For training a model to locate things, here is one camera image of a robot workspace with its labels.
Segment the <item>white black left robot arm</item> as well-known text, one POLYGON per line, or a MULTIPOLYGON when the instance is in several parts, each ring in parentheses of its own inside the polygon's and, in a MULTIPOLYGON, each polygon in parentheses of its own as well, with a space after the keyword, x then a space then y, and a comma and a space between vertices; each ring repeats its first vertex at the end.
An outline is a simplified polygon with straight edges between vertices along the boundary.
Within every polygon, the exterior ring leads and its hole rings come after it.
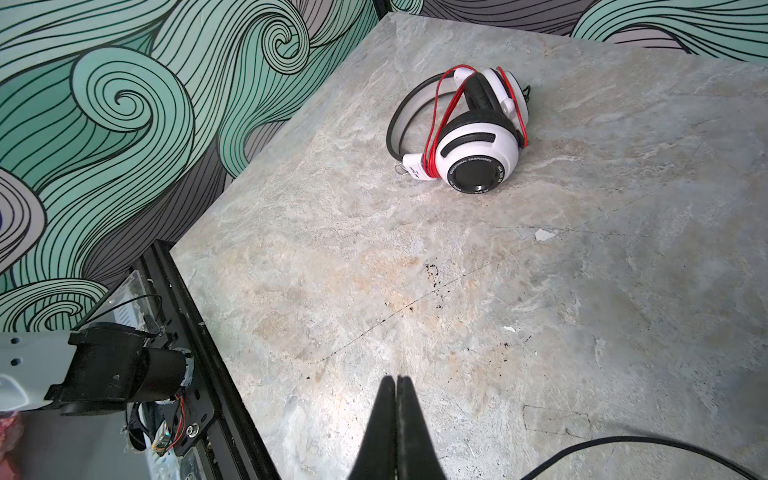
POLYGON ((187 387, 185 350, 155 348, 145 331, 99 322, 78 331, 1 335, 1 411, 104 415, 166 401, 187 387))

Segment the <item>white and black headphones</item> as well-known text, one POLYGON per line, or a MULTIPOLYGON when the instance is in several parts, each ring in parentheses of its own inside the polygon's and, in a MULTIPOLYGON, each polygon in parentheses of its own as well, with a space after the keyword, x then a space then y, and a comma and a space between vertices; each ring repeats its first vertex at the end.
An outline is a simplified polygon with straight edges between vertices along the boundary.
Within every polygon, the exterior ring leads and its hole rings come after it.
POLYGON ((464 194, 490 192, 516 168, 529 145, 530 88, 497 66, 460 64, 424 80, 398 105, 386 133, 387 150, 418 181, 443 181, 464 194), (403 149, 417 113, 432 108, 421 152, 403 149))

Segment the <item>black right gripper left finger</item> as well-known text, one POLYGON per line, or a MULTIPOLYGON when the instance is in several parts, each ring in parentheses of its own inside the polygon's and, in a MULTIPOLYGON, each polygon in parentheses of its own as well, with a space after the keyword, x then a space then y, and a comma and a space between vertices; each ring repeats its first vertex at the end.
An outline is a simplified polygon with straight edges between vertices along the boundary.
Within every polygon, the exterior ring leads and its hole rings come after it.
POLYGON ((348 478, 394 479, 396 438, 396 385, 391 376, 385 376, 379 385, 360 450, 348 478))

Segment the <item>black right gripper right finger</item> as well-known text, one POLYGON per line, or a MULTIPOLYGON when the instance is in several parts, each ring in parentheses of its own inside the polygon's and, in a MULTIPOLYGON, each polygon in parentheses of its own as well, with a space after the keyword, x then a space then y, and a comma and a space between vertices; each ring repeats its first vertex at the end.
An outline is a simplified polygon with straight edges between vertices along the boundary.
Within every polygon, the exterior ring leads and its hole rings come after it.
POLYGON ((402 480, 445 480, 410 377, 397 378, 396 464, 402 480))

